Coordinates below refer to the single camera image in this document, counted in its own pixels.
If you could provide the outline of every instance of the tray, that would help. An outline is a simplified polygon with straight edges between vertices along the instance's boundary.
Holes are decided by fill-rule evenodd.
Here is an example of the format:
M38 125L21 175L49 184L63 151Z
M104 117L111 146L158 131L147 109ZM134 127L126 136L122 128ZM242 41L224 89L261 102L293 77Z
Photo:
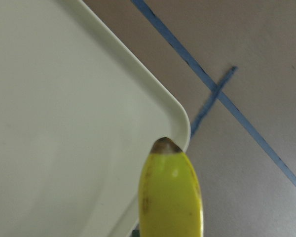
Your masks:
M0 237L126 237L183 107L79 0L0 0Z

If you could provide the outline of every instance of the short blue line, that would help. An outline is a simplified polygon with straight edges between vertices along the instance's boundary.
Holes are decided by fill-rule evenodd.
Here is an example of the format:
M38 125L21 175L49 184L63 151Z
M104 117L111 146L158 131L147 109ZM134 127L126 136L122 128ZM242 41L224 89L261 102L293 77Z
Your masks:
M205 102L204 106L200 110L200 112L196 115L193 123L191 124L191 138L194 136L195 132L199 128L203 118L207 115L207 113L211 110L215 101L217 100L220 92L226 83L231 79L234 72L237 70L237 67L232 67L228 73L222 78L221 82L215 87L210 97Z
M213 92L216 88L214 81L206 74L197 61L190 55L190 53L183 47L183 45L176 39L170 30L162 23L162 21L153 13L149 6L143 0L131 0L139 11L151 22L151 24L160 32L160 34L167 40L167 42L176 50L176 52L186 61L191 69L200 77L205 85ZM261 146L261 148L269 155L274 163L283 171L289 180L296 186L296 176L275 153L270 145L258 133L258 131L251 125L251 123L244 117L244 115L236 108L231 100L223 93L219 93L218 99L231 112L231 114L239 121L239 123L248 131L253 139Z

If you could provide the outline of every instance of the blue marker line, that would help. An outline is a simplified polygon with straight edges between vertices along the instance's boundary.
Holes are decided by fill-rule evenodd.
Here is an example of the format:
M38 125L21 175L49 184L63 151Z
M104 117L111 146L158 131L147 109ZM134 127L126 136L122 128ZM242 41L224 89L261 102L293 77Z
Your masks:
M222 78L221 82L214 88L211 96L205 102L203 108L195 117L193 123L191 124L191 138L194 136L195 132L197 131L199 125L201 124L203 118L207 115L210 111L212 106L214 105L215 101L219 97L220 92L222 91L223 87L226 83L230 80L234 72L237 70L237 67L232 67L228 73Z
M143 0L131 0L138 10L150 21L150 23L160 32L160 34L167 40L167 42L176 50L176 52L186 61L191 69L200 77L204 84L213 92L216 88L214 81L206 74L197 61L190 55L190 53L183 47L183 45L176 39L170 30L162 23L162 21L152 12L149 6ZM268 154L274 163L283 171L289 180L296 187L296 176L252 126L252 124L244 117L244 115L236 108L232 101L223 93L219 93L218 99L231 112L231 114L238 120L238 122L248 131L253 139L261 146L261 148Z

